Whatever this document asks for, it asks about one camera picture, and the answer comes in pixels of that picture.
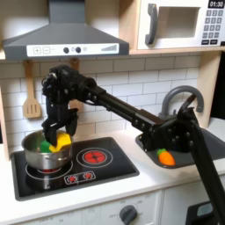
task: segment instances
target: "stove knob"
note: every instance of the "stove knob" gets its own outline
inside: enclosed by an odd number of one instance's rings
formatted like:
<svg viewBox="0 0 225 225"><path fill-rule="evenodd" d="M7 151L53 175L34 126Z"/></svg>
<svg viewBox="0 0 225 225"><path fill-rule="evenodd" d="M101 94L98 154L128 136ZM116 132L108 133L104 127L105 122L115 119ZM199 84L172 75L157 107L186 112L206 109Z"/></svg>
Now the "stove knob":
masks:
<svg viewBox="0 0 225 225"><path fill-rule="evenodd" d="M133 206L126 206L120 211L120 218L125 225L129 225L137 217L137 210Z"/></svg>

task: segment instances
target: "black stovetop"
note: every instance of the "black stovetop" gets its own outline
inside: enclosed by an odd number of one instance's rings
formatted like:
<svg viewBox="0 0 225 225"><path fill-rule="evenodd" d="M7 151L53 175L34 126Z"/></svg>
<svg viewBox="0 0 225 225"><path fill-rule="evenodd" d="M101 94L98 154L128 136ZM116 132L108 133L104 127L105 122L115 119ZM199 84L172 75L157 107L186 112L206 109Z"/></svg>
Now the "black stovetop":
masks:
<svg viewBox="0 0 225 225"><path fill-rule="evenodd" d="M73 144L72 161L58 170L38 171L25 162L24 151L12 155L17 200L31 200L139 175L113 138Z"/></svg>

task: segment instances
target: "faucet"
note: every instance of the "faucet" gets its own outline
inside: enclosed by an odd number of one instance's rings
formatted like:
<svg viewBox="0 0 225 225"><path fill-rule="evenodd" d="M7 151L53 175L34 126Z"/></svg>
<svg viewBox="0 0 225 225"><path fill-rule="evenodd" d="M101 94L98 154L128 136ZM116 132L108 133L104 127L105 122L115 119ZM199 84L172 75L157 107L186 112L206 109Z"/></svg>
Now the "faucet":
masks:
<svg viewBox="0 0 225 225"><path fill-rule="evenodd" d="M196 88L193 88L192 86L178 86L177 88L172 89L165 96L165 98L163 100L162 111L158 115L161 119L166 120L170 117L174 117L174 115L169 116L169 103L175 95L177 95L181 92L190 92L193 95L195 95L197 100L198 100L198 105L197 105L196 111L198 113L203 112L203 110L204 110L204 98L202 97L200 91Z"/></svg>

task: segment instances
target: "toy carrot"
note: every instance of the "toy carrot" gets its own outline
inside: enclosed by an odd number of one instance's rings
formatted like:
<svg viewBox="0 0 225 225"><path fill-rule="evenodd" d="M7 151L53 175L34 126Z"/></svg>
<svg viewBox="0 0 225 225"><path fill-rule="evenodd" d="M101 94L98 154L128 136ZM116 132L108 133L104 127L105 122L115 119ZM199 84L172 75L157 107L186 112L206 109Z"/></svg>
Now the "toy carrot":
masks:
<svg viewBox="0 0 225 225"><path fill-rule="evenodd" d="M159 149L157 151L159 162L163 165L176 165L175 159L166 149Z"/></svg>

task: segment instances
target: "digital clock display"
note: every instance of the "digital clock display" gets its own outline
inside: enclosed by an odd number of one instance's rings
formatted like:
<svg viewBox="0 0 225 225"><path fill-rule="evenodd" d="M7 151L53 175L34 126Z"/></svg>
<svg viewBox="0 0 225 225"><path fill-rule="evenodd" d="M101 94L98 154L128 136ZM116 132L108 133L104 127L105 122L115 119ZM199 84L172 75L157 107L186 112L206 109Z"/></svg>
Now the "digital clock display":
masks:
<svg viewBox="0 0 225 225"><path fill-rule="evenodd" d="M209 9L224 9L224 0L209 0Z"/></svg>

